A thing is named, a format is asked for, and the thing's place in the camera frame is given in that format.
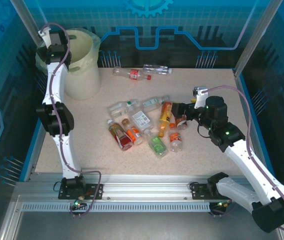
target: bottle label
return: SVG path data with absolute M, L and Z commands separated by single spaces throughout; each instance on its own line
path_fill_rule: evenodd
M 156 100 L 155 98 L 152 98 L 151 100 L 144 102 L 144 103 L 143 103 L 143 106 L 144 106 L 144 107 L 147 107 L 147 106 L 156 104 L 157 102 L 158 102 L 158 100 Z
M 119 139 L 125 136 L 124 132 L 121 131 L 120 129 L 116 129 L 115 134 L 118 136 Z
M 162 140 L 158 136 L 155 136 L 154 138 L 152 138 L 152 142 L 157 143 L 157 144 L 161 144 Z
M 137 80 L 138 79 L 138 71 L 136 69 L 131 69 L 130 71 L 130 79 Z
M 170 122 L 172 103 L 166 101 L 162 106 L 160 121 Z
M 143 127 L 144 125 L 151 122 L 151 120 L 142 111 L 138 111 L 132 116 L 132 118 L 135 119 L 135 121 L 140 127 Z
M 113 115 L 113 117 L 116 119 L 118 117 L 121 117 L 122 115 L 126 114 L 127 110 L 119 111 L 116 114 Z
M 133 130 L 137 138 L 142 137 L 142 134 L 139 132 L 139 130 L 135 126 L 132 126 L 131 129 Z
M 176 123 L 177 127 L 181 126 L 182 124 L 184 124 L 185 127 L 188 126 L 188 124 L 187 124 L 187 116 L 183 115 L 181 118 L 175 118 L 175 123 Z
M 172 133 L 170 135 L 170 142 L 172 143 L 173 141 L 180 141 L 180 142 L 182 142 L 181 135 L 178 132 Z
M 166 150 L 166 146 L 158 136 L 152 138 L 152 142 L 154 143 L 152 148 L 156 154 L 162 154 Z
M 127 130 L 126 133 L 132 139 L 132 142 L 134 143 L 136 141 L 136 138 L 134 137 L 134 135 L 131 132 L 131 130 Z

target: beige speckled floor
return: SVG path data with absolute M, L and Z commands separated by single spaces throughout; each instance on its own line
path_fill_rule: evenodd
M 181 131 L 183 151 L 170 152 L 162 159 L 156 158 L 145 142 L 122 152 L 107 125 L 110 118 L 107 107 L 113 103 L 163 95 L 169 95 L 172 101 L 189 103 L 195 86 L 236 86 L 231 69 L 175 68 L 171 75 L 153 75 L 151 81 L 134 82 L 113 76 L 111 68 L 100 68 L 100 77 L 101 88 L 94 97 L 77 101 L 65 96 L 64 100 L 74 116 L 74 148 L 82 169 L 100 170 L 103 174 L 213 175 L 223 171 L 233 176 L 242 175 L 239 168 L 210 139 L 198 135 L 195 121 L 189 121 L 188 129 Z M 228 105 L 229 121 L 245 133 L 247 125 L 239 95 L 227 89 L 218 90 L 214 95 L 224 98 Z M 150 112 L 149 115 L 156 123 L 160 109 Z M 201 133 L 206 135 L 207 131 L 202 129 Z M 167 135 L 164 143 L 169 145 Z M 45 137 L 35 171 L 62 172 L 57 147 L 49 134 Z

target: orange juice bottle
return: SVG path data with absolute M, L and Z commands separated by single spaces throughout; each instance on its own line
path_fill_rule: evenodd
M 166 101 L 163 103 L 161 116 L 158 121 L 158 136 L 164 137 L 164 133 L 168 130 L 171 117 L 172 102 Z

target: metal bracket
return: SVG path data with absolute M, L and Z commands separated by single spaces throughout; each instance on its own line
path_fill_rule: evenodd
M 197 183 L 193 182 L 190 184 L 190 189 L 192 191 L 192 199 L 193 200 L 221 200 L 221 202 L 225 200 L 229 200 L 228 197 L 222 196 L 218 194 L 217 196 L 213 196 L 210 193 L 208 185 L 206 183 Z
M 85 200 L 92 200 L 94 198 L 94 193 L 96 192 L 97 186 L 98 186 L 97 184 L 88 184 L 88 183 L 85 185 L 85 192 L 87 194 L 85 195 L 85 198 L 84 198 Z M 83 193 L 81 191 L 79 192 L 73 191 L 72 194 L 67 195 L 61 185 L 60 190 L 58 192 L 58 199 L 76 200 L 78 199 L 79 196 L 82 196 L 82 195 Z M 102 196 L 103 196 L 103 184 L 100 184 L 95 199 L 101 200 Z

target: blue frame edge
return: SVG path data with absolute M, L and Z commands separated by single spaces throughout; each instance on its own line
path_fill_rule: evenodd
M 40 131 L 41 124 L 42 123 L 41 123 L 40 119 L 38 119 L 37 122 L 36 122 L 36 126 L 35 126 L 35 129 L 34 129 L 34 132 L 33 132 L 31 142 L 30 142 L 30 146 L 28 147 L 28 151 L 27 151 L 26 158 L 25 158 L 25 161 L 24 161 L 24 165 L 23 165 L 23 168 L 22 168 L 22 171 L 21 171 L 21 175 L 20 175 L 19 180 L 18 180 L 19 182 L 24 182 L 24 179 L 25 179 L 26 174 L 27 174 L 28 169 L 29 169 L 29 165 L 32 164 L 31 156 L 32 156 L 32 152 L 33 152 L 35 145 L 36 145 L 36 141 L 37 141 L 37 137 L 38 137 L 38 134 L 39 134 L 39 131 Z

